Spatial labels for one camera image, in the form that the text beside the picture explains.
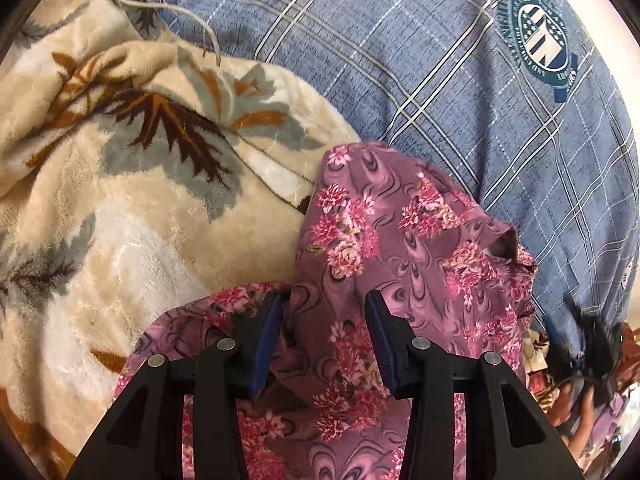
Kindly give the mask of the pink floral garment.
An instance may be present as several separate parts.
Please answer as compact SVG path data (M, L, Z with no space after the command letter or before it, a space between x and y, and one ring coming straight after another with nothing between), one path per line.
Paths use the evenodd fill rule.
M520 372L535 273L514 227L448 174L382 144L342 144L322 159L294 280L235 286L166 312L118 381L157 352L194 356L270 292L286 292L267 385L238 406L250 478L395 479L410 405L383 385L364 297L378 290L393 315L448 352L497 352Z

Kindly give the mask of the cream leaf pattern blanket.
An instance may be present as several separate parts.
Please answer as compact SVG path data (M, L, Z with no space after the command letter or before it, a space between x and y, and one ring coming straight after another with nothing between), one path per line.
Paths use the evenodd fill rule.
M61 479L163 312L286 280L323 153L356 132L283 67L128 0L41 0L1 64L1 411Z

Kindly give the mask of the blue plaid pillow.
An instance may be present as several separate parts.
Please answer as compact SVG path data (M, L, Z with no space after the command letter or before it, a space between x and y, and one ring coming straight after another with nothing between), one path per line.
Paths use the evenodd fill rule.
M534 299L582 350L563 302L614 326L638 273L636 45L605 0L148 0L169 29L283 66L367 140L428 159L518 229Z

